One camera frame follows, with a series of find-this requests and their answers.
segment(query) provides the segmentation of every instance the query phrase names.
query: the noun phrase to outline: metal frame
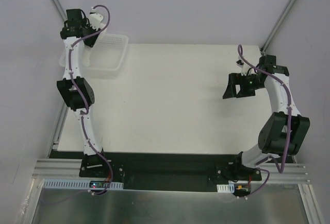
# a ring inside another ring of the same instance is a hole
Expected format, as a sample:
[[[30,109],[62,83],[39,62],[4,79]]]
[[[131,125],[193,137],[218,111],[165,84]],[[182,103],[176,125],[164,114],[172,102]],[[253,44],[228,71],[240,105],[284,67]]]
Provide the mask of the metal frame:
[[[54,7],[61,19],[65,21],[67,17],[60,1],[51,1],[53,2]],[[274,40],[276,34],[278,33],[279,29],[288,17],[296,1],[297,0],[288,0],[286,6],[284,7],[282,13],[280,14],[264,45],[261,48],[261,52],[263,54],[266,53],[266,50],[269,48],[270,44]],[[64,103],[62,103],[48,156],[53,150],[57,150],[67,111],[68,108]],[[45,178],[81,179],[79,177],[80,167],[81,160],[39,159],[37,161],[36,168],[32,176],[33,180],[31,183],[29,197],[27,198],[27,202],[25,203],[26,209],[24,211],[24,216],[20,223],[31,223],[42,188],[40,186],[43,185]],[[309,174],[306,170],[305,165],[287,164],[284,174],[279,174],[273,164],[265,164],[261,168],[267,169],[271,172],[271,178],[268,182],[270,184],[298,184],[308,221],[310,223],[324,223],[324,220],[322,219],[321,213],[319,211],[319,207],[316,203]]]
[[[316,202],[312,185],[299,184],[298,187],[303,200],[308,222],[310,224],[325,224],[319,205]]]
[[[51,0],[55,6],[55,9],[57,13],[62,18],[63,22],[67,19],[67,15],[65,14],[65,11],[60,3],[59,0]],[[278,33],[279,29],[283,25],[284,21],[288,17],[289,13],[291,12],[293,6],[296,4],[297,0],[288,0],[287,4],[285,5],[283,11],[279,15],[277,21],[275,22],[271,32],[266,38],[266,41],[264,42],[263,46],[261,47],[260,51],[264,55],[266,53],[266,50],[270,46],[270,44],[273,42],[276,34]]]
[[[82,179],[79,177],[80,167],[81,160],[78,159],[39,159],[32,177],[35,179]],[[271,173],[271,177],[268,181],[269,184],[311,184],[309,174],[304,164],[286,164],[283,174],[278,173],[273,163],[263,164],[260,168],[267,169]]]
[[[293,6],[296,4],[296,2],[297,2],[297,0],[289,0],[287,2],[287,4],[284,7],[282,13],[278,17],[275,25],[273,26],[270,34],[268,35],[265,43],[263,44],[263,46],[260,49],[260,51],[261,51],[261,53],[263,55],[266,53],[266,50],[268,49],[268,47],[270,46],[270,44],[273,42],[276,34],[278,33],[279,29],[282,27],[284,21],[288,17],[289,13],[291,12],[291,10],[292,10]]]
[[[80,163],[81,160],[74,159],[39,159],[33,173],[33,181],[29,197],[27,198],[24,216],[19,223],[28,224],[32,222],[44,179],[62,178],[86,180],[78,176]],[[282,175],[276,173],[274,164],[266,164],[263,165],[262,168],[271,171],[270,184],[297,184],[301,192],[303,206],[309,223],[325,224],[316,202],[305,165],[288,164],[286,172]]]

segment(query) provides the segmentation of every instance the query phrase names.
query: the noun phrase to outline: plastic basket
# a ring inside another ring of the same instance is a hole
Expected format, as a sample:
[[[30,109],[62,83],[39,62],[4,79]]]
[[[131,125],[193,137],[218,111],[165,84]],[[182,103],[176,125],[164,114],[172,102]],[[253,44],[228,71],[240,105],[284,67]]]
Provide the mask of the plastic basket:
[[[127,45],[127,36],[105,34],[93,48],[86,46],[82,56],[83,74],[101,79],[116,76],[124,61]],[[62,54],[59,64],[65,67],[65,53]]]

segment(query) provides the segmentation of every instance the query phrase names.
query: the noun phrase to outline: gray metal surface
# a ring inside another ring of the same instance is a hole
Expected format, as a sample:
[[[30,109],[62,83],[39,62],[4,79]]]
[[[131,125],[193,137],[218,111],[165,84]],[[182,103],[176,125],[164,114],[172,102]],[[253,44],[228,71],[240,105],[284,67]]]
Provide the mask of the gray metal surface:
[[[75,190],[43,189],[47,202]],[[267,185],[248,200],[231,194],[109,191],[102,196],[81,193],[52,205],[38,203],[33,224],[44,223],[308,223],[297,185]]]
[[[274,27],[272,28],[270,34],[268,35],[266,42],[264,43],[264,45],[261,48],[261,53],[265,54],[266,50],[268,49],[268,47],[270,46],[270,44],[272,43],[274,37],[276,36],[277,32],[279,31],[279,29],[281,28],[283,22],[285,21],[285,19],[287,18],[287,16],[289,15],[290,11],[292,10],[294,4],[296,3],[297,0],[289,0],[284,8],[284,10],[282,11],[282,13],[280,14],[280,16],[278,17]]]
[[[39,159],[32,175],[33,178],[79,179],[81,160],[72,159]],[[269,184],[311,184],[306,166],[303,164],[286,164],[283,174],[279,174],[275,165],[267,163],[263,169],[270,171]]]

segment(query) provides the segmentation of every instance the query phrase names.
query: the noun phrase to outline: purple-gray wall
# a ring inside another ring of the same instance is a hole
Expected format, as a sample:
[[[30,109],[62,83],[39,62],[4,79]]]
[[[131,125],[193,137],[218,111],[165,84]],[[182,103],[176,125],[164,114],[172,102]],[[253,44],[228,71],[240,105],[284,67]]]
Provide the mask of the purple-gray wall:
[[[12,223],[60,108],[61,20],[50,0],[0,1],[0,223]]]
[[[290,87],[311,127],[299,162],[311,174],[325,223],[330,223],[330,0],[299,0],[267,51],[289,67]]]

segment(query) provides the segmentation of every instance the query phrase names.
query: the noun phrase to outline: cable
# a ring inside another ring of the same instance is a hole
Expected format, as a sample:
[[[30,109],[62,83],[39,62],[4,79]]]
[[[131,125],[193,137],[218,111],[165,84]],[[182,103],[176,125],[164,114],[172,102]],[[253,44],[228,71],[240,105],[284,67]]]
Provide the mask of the cable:
[[[258,72],[261,72],[269,77],[272,77],[273,79],[275,79],[276,81],[278,81],[285,89],[285,92],[287,93],[287,96],[288,96],[288,124],[287,124],[287,137],[286,137],[286,141],[285,141],[285,147],[284,147],[284,151],[283,151],[283,155],[282,155],[282,163],[281,163],[281,166],[279,167],[279,165],[277,164],[277,169],[278,169],[278,172],[280,174],[283,173],[284,171],[284,167],[285,167],[285,161],[286,161],[286,158],[287,158],[287,155],[288,155],[288,149],[289,149],[289,145],[290,145],[290,138],[291,138],[291,119],[292,119],[292,108],[291,108],[291,93],[290,93],[290,90],[289,88],[285,85],[285,83],[279,79],[278,77],[266,72],[266,71],[263,71],[262,69],[260,68],[257,68],[255,66],[253,66],[252,64],[250,64],[243,56],[243,47],[242,45],[238,45],[237,47],[237,51],[238,51],[238,55],[240,56],[240,58],[244,61],[244,63],[246,63],[248,66],[250,66],[251,68],[253,68],[254,70],[258,71]]]
[[[84,116],[81,116],[81,128],[82,128],[82,132],[84,133],[84,136],[85,136],[85,139],[87,140],[87,143],[88,143],[88,145],[91,147],[91,149],[102,159],[102,160],[104,160],[106,163],[107,163],[107,165],[108,165],[108,167],[109,167],[109,171],[110,171],[110,174],[111,174],[111,177],[110,177],[110,181],[109,181],[109,183],[107,184],[107,187],[104,189],[104,190],[102,190],[101,192],[98,192],[98,193],[94,193],[95,195],[101,195],[101,194],[103,194],[103,193],[105,193],[105,192],[107,192],[107,190],[108,190],[108,188],[110,188],[110,184],[111,184],[111,182],[112,182],[112,180],[113,180],[113,171],[112,171],[112,167],[111,167],[111,165],[110,165],[110,163],[108,162],[108,160],[100,153],[100,152],[98,152],[94,147],[93,147],[93,145],[92,145],[92,143],[91,143],[91,141],[90,141],[90,139],[88,138],[88,135],[87,135],[87,132],[86,132],[86,129],[85,129],[85,123],[84,123]]]
[[[266,169],[262,169],[262,168],[257,168],[257,169],[260,170],[260,171],[265,171],[265,172],[267,172],[267,177],[266,177],[265,181],[262,183],[262,185],[261,185],[258,189],[256,189],[254,192],[251,192],[251,193],[249,194],[249,196],[251,196],[251,195],[257,193],[258,191],[260,191],[260,190],[261,190],[261,189],[267,184],[267,182],[268,182],[268,180],[269,180],[269,177],[270,177],[270,172],[269,172],[268,170],[266,170]]]
[[[256,68],[259,68],[259,63],[256,65]],[[253,69],[254,70],[254,73],[258,73],[255,69]]]
[[[84,101],[85,108],[86,108],[86,112],[81,111],[81,112],[80,112],[81,114],[88,114],[88,113],[89,113],[89,106],[88,106],[87,100],[86,100],[86,98],[84,97],[82,91],[79,89],[79,87],[77,86],[77,84],[76,84],[75,81],[74,81],[74,78],[73,78],[73,71],[72,71],[72,64],[71,64],[71,54],[72,54],[72,51],[73,51],[73,49],[74,49],[74,46],[75,46],[76,44],[78,44],[80,41],[85,40],[85,39],[88,39],[88,38],[90,38],[90,37],[93,37],[93,36],[95,36],[95,35],[97,35],[97,34],[103,32],[103,31],[109,26],[109,24],[110,24],[110,11],[109,11],[109,9],[108,9],[106,6],[101,5],[101,4],[94,6],[93,9],[95,9],[95,8],[97,8],[97,7],[102,7],[102,8],[105,8],[105,9],[106,9],[106,11],[107,11],[107,13],[108,13],[108,21],[107,21],[107,24],[106,24],[106,25],[104,26],[104,28],[102,28],[101,30],[96,31],[95,33],[92,33],[92,34],[90,34],[90,35],[87,35],[87,36],[85,36],[85,37],[82,37],[82,38],[76,40],[76,41],[71,45],[71,48],[70,48],[70,50],[69,50],[69,58],[68,58],[68,60],[69,60],[69,70],[70,70],[70,73],[69,73],[69,74],[70,74],[70,78],[71,78],[72,84],[76,87],[76,89],[77,89],[79,95],[81,96],[82,100]]]
[[[252,70],[252,67],[247,70],[246,75],[249,75],[249,72]]]
[[[108,13],[108,21],[107,21],[107,24],[106,24],[101,30],[96,31],[96,32],[94,32],[94,33],[92,33],[92,34],[90,34],[90,35],[87,35],[87,36],[85,36],[85,37],[82,37],[82,38],[76,40],[76,41],[71,45],[71,48],[70,48],[70,50],[69,50],[69,57],[68,57],[68,60],[69,60],[69,70],[70,70],[69,75],[70,75],[70,78],[71,78],[71,81],[72,81],[73,86],[75,86],[76,90],[78,91],[79,95],[81,96],[81,98],[82,98],[82,100],[83,100],[83,102],[84,102],[84,104],[85,104],[85,107],[86,107],[86,112],[81,111],[81,112],[80,112],[81,115],[87,115],[87,114],[89,113],[89,106],[88,106],[88,102],[87,102],[86,98],[84,97],[84,95],[83,95],[81,89],[78,87],[78,85],[77,85],[76,82],[74,81],[74,78],[73,78],[73,71],[72,71],[72,64],[71,64],[71,63],[72,63],[72,62],[71,62],[71,55],[72,55],[72,51],[73,51],[73,49],[74,49],[74,46],[75,46],[76,44],[78,44],[78,43],[79,43],[80,41],[82,41],[82,40],[88,39],[88,38],[90,38],[90,37],[92,37],[92,36],[95,36],[95,35],[97,35],[97,34],[103,32],[103,31],[109,26],[109,24],[110,24],[110,11],[109,11],[109,9],[108,9],[106,6],[104,6],[104,5],[96,5],[96,6],[93,7],[93,9],[95,9],[95,8],[97,8],[97,7],[102,7],[102,8],[105,8],[105,9],[106,9],[106,11],[107,11],[107,13]],[[84,14],[84,18],[86,18],[86,19],[88,20],[88,22],[89,22],[89,19],[86,17],[86,14],[84,13],[83,10],[82,10],[82,13]],[[83,132],[84,132],[85,138],[88,140],[88,144],[89,144],[89,146],[92,148],[92,150],[93,150],[93,151],[94,151],[94,152],[95,152],[95,153],[96,153],[101,159],[103,159],[103,160],[107,163],[107,165],[108,165],[108,167],[109,167],[109,176],[108,176],[108,178],[106,179],[106,181],[108,181],[109,183],[107,183],[106,188],[105,188],[104,190],[100,191],[100,192],[93,192],[93,193],[92,193],[92,195],[102,195],[102,194],[104,194],[104,193],[107,192],[107,189],[108,189],[108,188],[110,188],[110,184],[111,184],[111,182],[112,182],[112,180],[113,180],[113,171],[112,171],[111,165],[110,165],[110,163],[108,162],[108,160],[107,160],[102,154],[100,154],[100,153],[99,153],[99,152],[93,147],[93,145],[91,144],[90,139],[88,138],[87,133],[86,133],[85,124],[84,124],[84,116],[81,116],[81,126],[82,126],[82,130],[83,130]],[[76,193],[72,194],[72,195],[69,196],[69,197],[66,197],[66,198],[64,198],[64,199],[62,199],[62,200],[60,200],[60,201],[58,201],[58,202],[53,202],[53,203],[46,202],[46,201],[43,199],[43,193],[42,193],[42,195],[41,195],[41,201],[42,201],[44,204],[48,204],[48,205],[51,205],[51,204],[58,204],[58,203],[61,203],[61,202],[66,201],[66,200],[68,200],[68,199],[70,199],[70,198],[72,198],[72,197],[74,197],[74,196],[76,196],[76,195],[78,195],[78,194],[80,194],[80,193],[82,193],[82,192],[90,192],[90,191],[91,191],[91,190],[83,190],[83,191],[79,191],[79,192],[76,192]]]

